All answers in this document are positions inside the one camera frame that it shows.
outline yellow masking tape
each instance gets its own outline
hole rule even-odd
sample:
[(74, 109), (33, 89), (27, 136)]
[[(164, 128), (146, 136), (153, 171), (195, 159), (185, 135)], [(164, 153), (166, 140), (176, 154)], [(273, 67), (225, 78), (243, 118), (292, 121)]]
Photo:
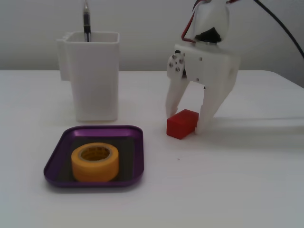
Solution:
[(72, 153), (73, 175), (79, 182), (108, 182), (119, 171), (118, 150), (106, 143), (90, 143)]

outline table surface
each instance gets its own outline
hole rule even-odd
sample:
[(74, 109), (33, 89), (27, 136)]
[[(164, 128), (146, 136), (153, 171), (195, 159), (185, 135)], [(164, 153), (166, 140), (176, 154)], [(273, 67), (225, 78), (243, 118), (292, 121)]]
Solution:
[[(126, 189), (57, 189), (43, 176), (77, 125), (58, 71), (0, 71), (2, 227), (302, 228), (304, 90), (267, 71), (240, 71), (204, 135), (166, 135), (165, 72), (121, 72), (119, 119), (144, 132), (145, 171)], [(199, 112), (191, 83), (180, 110)]]

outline white pen holder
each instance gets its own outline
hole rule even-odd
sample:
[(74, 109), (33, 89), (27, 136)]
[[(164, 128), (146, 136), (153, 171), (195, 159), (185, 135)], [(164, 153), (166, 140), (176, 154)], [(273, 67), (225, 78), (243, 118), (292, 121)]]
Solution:
[(109, 121), (118, 116), (119, 33), (66, 33), (57, 40), (62, 80), (70, 80), (76, 119)]

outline pen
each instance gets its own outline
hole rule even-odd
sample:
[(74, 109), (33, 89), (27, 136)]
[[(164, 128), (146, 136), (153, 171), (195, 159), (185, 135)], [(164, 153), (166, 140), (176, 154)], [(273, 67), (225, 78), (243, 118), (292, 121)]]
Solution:
[(91, 42), (90, 10), (89, 10), (89, 7), (87, 5), (87, 0), (85, 0), (83, 16), (84, 16), (85, 42)]

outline purple tray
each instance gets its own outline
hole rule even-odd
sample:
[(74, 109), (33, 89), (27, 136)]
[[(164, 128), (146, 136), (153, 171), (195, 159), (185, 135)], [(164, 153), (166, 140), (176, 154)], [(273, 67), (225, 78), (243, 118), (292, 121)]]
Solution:
[[(108, 143), (119, 151), (119, 173), (111, 182), (77, 182), (72, 173), (71, 154), (87, 143)], [(143, 131), (135, 126), (79, 126), (61, 136), (45, 168), (46, 180), (57, 187), (127, 187), (143, 174)]]

